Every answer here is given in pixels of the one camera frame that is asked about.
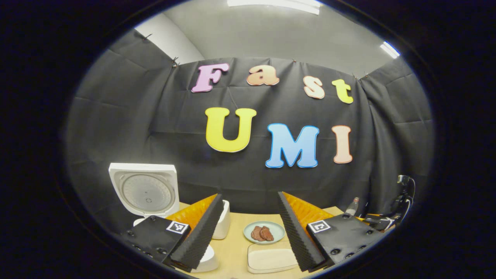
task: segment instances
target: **plate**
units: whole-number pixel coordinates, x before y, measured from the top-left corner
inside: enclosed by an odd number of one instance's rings
[[[264,274],[290,270],[298,266],[295,254],[288,240],[272,245],[248,246],[248,272]]]
[[[273,241],[258,241],[258,240],[255,240],[251,237],[251,232],[253,231],[253,229],[255,229],[255,226],[259,226],[259,227],[263,227],[263,226],[266,226],[270,229],[270,233],[272,234],[272,236],[274,237],[274,240]],[[277,241],[281,240],[283,237],[284,237],[284,228],[279,225],[279,224],[276,224],[274,222],[269,222],[269,221],[258,221],[258,222],[253,222],[251,224],[249,224],[248,226],[245,227],[245,229],[243,230],[243,233],[245,234],[245,237],[251,241],[251,242],[254,242],[254,243],[258,243],[258,244],[272,244],[272,243],[276,243]]]

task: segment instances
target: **wooden table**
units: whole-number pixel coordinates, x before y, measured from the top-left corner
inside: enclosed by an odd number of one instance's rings
[[[187,207],[187,204],[181,203],[181,209]],[[324,209],[332,215],[339,215],[343,212],[337,207]],[[244,228],[256,221],[270,221],[284,227],[281,216],[279,214],[243,214],[230,213],[231,225],[226,238],[222,240],[212,239],[210,246],[214,249],[215,255],[219,260],[219,267],[209,272],[187,273],[177,269],[180,272],[200,278],[200,279],[299,279],[308,276],[308,271],[301,272],[296,266],[291,270],[266,273],[266,274],[251,274],[248,272],[248,246],[253,242],[247,240],[243,234]],[[288,241],[288,236],[285,234],[280,241]]]

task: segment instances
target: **ceiling light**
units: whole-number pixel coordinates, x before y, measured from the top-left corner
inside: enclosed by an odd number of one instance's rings
[[[391,55],[391,57],[393,57],[393,59],[400,56],[400,54],[396,51],[396,49],[394,49],[394,47],[392,47],[387,42],[383,42],[382,45],[380,46],[380,48],[382,48],[385,52],[387,52],[387,54]]]
[[[244,5],[272,5],[306,11],[318,15],[320,2],[315,0],[227,0],[229,7]]]

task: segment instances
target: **light blue plate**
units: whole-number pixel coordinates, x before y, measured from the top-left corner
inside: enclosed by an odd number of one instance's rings
[[[273,241],[258,241],[258,240],[255,240],[255,239],[251,238],[251,232],[255,229],[256,226],[259,226],[259,227],[266,226],[266,227],[268,227],[270,229],[270,233],[274,237],[274,240]],[[254,242],[254,243],[258,243],[258,244],[272,244],[272,243],[276,243],[277,241],[281,240],[284,237],[284,234],[285,234],[284,228],[281,225],[276,224],[274,222],[269,222],[269,221],[253,222],[253,223],[251,223],[251,224],[249,224],[248,226],[245,227],[245,229],[243,230],[243,233],[245,234],[245,237],[249,241]]]

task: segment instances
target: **white ceiling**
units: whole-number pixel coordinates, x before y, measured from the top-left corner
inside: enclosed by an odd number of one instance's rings
[[[328,6],[320,15],[267,5],[228,7],[227,0],[191,0],[164,14],[205,59],[295,59],[364,76],[391,61],[383,40]]]

